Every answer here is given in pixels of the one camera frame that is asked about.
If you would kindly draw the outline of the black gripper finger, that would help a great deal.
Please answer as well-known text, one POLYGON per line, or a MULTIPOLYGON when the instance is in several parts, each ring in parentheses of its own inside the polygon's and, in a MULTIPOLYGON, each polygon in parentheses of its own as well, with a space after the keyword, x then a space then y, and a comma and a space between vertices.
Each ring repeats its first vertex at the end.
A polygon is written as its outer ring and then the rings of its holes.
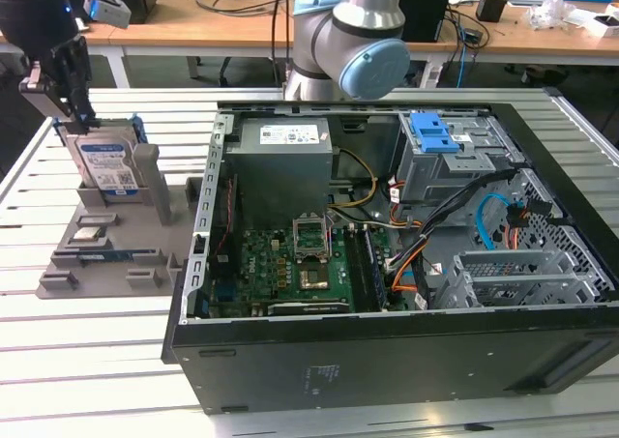
POLYGON ((76 122, 91 124, 95 111, 89 100, 89 85, 92 79, 87 42, 76 36, 60 46, 55 55, 63 97, 71 108, 76 122))

